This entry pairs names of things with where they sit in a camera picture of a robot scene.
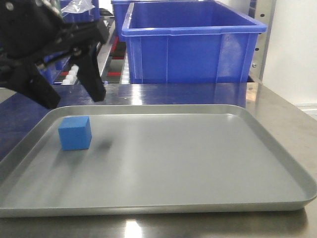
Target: white wall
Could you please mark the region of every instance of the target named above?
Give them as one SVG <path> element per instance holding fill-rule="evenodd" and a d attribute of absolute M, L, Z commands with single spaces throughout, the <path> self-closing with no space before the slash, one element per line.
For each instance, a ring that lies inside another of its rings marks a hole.
<path fill-rule="evenodd" d="M 317 0 L 277 0 L 263 83 L 293 104 L 317 103 Z"/>
<path fill-rule="evenodd" d="M 99 0 L 99 7 L 107 9 L 110 12 L 113 12 L 112 11 L 111 0 Z"/>
<path fill-rule="evenodd" d="M 228 6 L 237 9 L 245 14 L 249 13 L 250 0 L 218 0 Z"/>

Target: blue storage crate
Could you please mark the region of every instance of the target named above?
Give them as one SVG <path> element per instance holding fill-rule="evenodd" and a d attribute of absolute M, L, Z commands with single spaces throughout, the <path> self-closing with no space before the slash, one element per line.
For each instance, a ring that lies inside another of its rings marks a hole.
<path fill-rule="evenodd" d="M 120 41 L 125 41 L 124 36 L 121 34 L 122 25 L 125 15 L 127 13 L 129 4 L 132 2 L 144 2 L 144 1 L 169 1 L 169 0 L 111 0 L 113 6 L 113 14 L 115 17 L 115 29 Z"/>
<path fill-rule="evenodd" d="M 266 25 L 217 1 L 131 3 L 131 83 L 246 82 Z"/>

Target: metal tray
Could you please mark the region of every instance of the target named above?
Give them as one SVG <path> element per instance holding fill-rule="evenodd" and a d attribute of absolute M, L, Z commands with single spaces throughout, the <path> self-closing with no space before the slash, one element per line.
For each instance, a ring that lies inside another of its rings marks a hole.
<path fill-rule="evenodd" d="M 88 150 L 62 151 L 89 115 Z M 0 163 L 0 216 L 297 210 L 315 180 L 244 108 L 75 106 L 48 113 Z"/>

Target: table surface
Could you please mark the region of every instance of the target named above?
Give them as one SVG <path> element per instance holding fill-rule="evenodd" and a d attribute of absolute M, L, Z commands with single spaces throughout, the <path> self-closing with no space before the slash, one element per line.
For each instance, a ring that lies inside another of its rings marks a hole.
<path fill-rule="evenodd" d="M 258 83 L 107 85 L 94 103 L 80 85 L 56 86 L 60 106 L 234 104 L 245 107 L 317 179 L 317 121 Z M 0 159 L 49 110 L 15 94 L 0 104 Z M 0 237 L 246 238 L 317 234 L 317 200 L 292 212 L 2 218 Z"/>

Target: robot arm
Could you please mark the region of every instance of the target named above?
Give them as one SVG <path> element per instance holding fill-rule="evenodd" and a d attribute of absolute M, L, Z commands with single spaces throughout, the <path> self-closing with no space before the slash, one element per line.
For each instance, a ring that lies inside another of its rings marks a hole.
<path fill-rule="evenodd" d="M 19 92 L 46 108 L 60 97 L 39 73 L 70 57 L 79 66 L 78 79 L 94 101 L 105 98 L 96 45 L 108 39 L 103 21 L 66 24 L 47 0 L 0 0 L 0 87 Z M 45 56 L 60 53 L 44 61 Z"/>

